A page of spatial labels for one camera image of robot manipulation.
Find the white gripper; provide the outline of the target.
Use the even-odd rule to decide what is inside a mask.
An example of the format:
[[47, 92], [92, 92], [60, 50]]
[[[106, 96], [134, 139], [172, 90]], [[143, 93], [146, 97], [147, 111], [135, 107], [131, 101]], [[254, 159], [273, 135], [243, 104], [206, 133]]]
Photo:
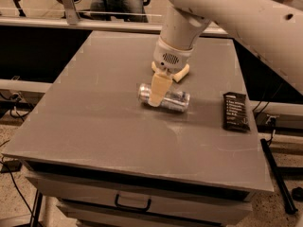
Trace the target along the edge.
[[179, 49], [168, 45], [162, 38], [156, 42], [153, 53], [155, 73], [151, 80], [148, 103], [158, 107], [172, 84], [172, 76], [182, 71], [192, 53], [192, 48]]

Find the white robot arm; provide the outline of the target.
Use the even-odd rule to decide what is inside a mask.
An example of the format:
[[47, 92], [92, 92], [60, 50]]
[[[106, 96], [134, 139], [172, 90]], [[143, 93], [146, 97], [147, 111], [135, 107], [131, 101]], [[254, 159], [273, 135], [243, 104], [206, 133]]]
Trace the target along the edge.
[[253, 49], [303, 92], [303, 12], [272, 0], [169, 0], [153, 54], [149, 104], [160, 105], [211, 22]]

